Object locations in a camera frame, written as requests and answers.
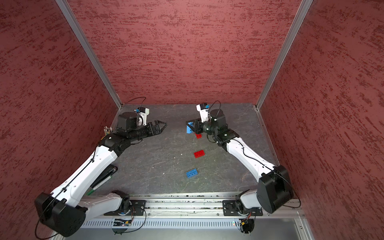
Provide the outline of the blue lego brick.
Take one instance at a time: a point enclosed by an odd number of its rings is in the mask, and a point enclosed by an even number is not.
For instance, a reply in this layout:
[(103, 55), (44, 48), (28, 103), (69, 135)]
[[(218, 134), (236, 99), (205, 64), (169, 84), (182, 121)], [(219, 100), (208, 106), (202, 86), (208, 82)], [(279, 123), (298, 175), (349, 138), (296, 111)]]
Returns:
[(189, 126), (187, 126), (187, 134), (192, 134), (192, 133), (193, 133), (193, 130)]
[(189, 178), (197, 176), (198, 174), (199, 174), (198, 170), (196, 168), (194, 168), (194, 169), (186, 172), (186, 177), (189, 179)]

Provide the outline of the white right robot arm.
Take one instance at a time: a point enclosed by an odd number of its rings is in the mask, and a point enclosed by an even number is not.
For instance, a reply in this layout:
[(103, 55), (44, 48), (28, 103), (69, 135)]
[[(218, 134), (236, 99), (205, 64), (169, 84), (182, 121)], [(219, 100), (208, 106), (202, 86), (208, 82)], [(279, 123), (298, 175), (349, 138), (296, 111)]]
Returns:
[(236, 196), (235, 209), (247, 214), (253, 208), (262, 208), (272, 214), (294, 197), (289, 173), (283, 166), (263, 159), (252, 150), (235, 131), (228, 127), (221, 109), (211, 110), (207, 104), (196, 106), (199, 119), (187, 121), (187, 129), (195, 134), (206, 133), (211, 142), (222, 147), (239, 160), (254, 176), (256, 190), (247, 190)]

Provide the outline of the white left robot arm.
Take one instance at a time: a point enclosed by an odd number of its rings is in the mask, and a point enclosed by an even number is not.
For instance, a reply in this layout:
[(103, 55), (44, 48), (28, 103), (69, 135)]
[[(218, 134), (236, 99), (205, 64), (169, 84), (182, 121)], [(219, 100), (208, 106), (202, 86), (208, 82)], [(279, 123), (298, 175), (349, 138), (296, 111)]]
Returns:
[(122, 191), (113, 191), (93, 200), (83, 200), (83, 196), (132, 142), (159, 135), (165, 130), (167, 123), (148, 123), (147, 115), (147, 111), (120, 114), (116, 129), (100, 140), (89, 158), (51, 193), (41, 193), (35, 199), (38, 224), (45, 225), (63, 237), (69, 237), (83, 223), (105, 213), (132, 215), (130, 196)]

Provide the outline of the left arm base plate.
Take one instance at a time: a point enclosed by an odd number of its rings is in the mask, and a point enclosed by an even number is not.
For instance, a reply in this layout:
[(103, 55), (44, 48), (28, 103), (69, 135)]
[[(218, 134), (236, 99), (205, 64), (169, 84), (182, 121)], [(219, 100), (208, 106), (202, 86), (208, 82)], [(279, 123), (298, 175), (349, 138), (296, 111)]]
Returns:
[(116, 210), (113, 212), (105, 213), (104, 216), (144, 216), (144, 209), (147, 201), (145, 200), (130, 200), (129, 210), (123, 214), (123, 212)]

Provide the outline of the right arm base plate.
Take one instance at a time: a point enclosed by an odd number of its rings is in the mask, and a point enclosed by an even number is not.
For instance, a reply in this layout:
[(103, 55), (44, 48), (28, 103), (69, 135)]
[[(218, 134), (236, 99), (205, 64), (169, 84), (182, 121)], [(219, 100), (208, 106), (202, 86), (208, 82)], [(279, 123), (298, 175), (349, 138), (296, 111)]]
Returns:
[(226, 217), (247, 217), (248, 215), (251, 215), (251, 217), (263, 216), (263, 211), (261, 208), (247, 209), (240, 203), (240, 201), (224, 200), (222, 201), (222, 205), (223, 213)]

